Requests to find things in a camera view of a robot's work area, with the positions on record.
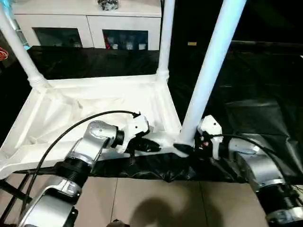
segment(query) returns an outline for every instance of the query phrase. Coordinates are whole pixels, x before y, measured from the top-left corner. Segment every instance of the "tiled floor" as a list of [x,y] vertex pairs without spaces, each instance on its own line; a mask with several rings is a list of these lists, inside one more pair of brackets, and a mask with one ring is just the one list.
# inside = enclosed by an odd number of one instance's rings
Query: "tiled floor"
[[[33,194],[47,176],[38,178]],[[17,186],[20,175],[9,182]],[[0,192],[0,214],[10,196]],[[7,219],[18,219],[20,202]],[[120,219],[131,227],[267,227],[247,184],[89,178],[76,208],[76,227],[105,227]]]

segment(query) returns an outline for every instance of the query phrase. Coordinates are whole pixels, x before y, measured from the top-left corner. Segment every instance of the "white tray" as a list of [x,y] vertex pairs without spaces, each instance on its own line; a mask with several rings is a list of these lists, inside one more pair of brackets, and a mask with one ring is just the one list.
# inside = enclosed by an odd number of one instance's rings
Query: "white tray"
[[[79,120],[104,111],[128,110],[146,116],[153,132],[163,132],[171,142],[181,129],[166,81],[156,75],[50,80],[51,89],[32,90],[0,148],[0,179],[17,170],[35,168],[48,146]],[[83,106],[64,104],[54,98],[60,91]],[[123,127],[131,115],[115,113],[98,117]],[[43,167],[62,161],[89,121],[69,132],[49,153]],[[113,150],[100,159],[128,157]]]

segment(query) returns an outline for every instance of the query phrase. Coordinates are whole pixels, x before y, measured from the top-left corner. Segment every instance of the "white metal pipe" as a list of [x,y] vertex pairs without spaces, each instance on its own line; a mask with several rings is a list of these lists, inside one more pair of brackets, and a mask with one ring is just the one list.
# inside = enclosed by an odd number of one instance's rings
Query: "white metal pipe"
[[192,145],[246,0],[224,0],[191,97],[178,142]]
[[159,65],[157,75],[161,78],[169,78],[169,53],[174,20],[175,0],[165,0],[160,43]]
[[22,65],[25,73],[27,74],[30,85],[38,90],[40,88],[50,87],[47,80],[38,71],[32,59],[28,55],[27,51],[24,49],[17,33],[11,27],[1,4],[0,4],[0,29],[4,34],[7,42],[9,43],[11,49],[14,51],[15,56],[18,58],[20,64]]
[[17,26],[16,22],[12,19],[11,6],[9,3],[10,2],[5,1],[5,0],[2,1],[2,5],[3,5],[2,9],[7,16],[7,19],[9,20],[10,25],[13,27],[14,30],[16,30],[18,26]]

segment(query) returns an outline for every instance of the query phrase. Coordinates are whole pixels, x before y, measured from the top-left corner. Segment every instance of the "black fabric backdrop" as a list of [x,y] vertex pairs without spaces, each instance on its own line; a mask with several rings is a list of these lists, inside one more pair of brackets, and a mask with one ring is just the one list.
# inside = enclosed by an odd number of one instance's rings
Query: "black fabric backdrop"
[[[205,114],[212,114],[224,133],[261,135],[276,152],[287,179],[303,183],[303,59],[299,55],[303,52],[285,48],[268,50],[231,48]],[[47,79],[153,74],[159,54],[56,47],[33,47],[29,53]],[[171,50],[169,88],[181,121],[204,54],[195,48]],[[18,62],[0,76],[2,143],[31,88]],[[42,173],[52,171],[48,168]],[[98,162],[92,175],[165,181],[244,181],[228,167],[225,159],[216,162],[173,154]]]

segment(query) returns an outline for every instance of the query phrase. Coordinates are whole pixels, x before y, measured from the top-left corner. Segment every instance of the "white cabinet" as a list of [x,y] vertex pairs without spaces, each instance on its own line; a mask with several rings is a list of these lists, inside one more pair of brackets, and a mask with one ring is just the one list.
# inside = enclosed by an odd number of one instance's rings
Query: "white cabinet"
[[159,49],[160,0],[119,0],[113,11],[97,0],[27,0],[12,8],[30,46]]

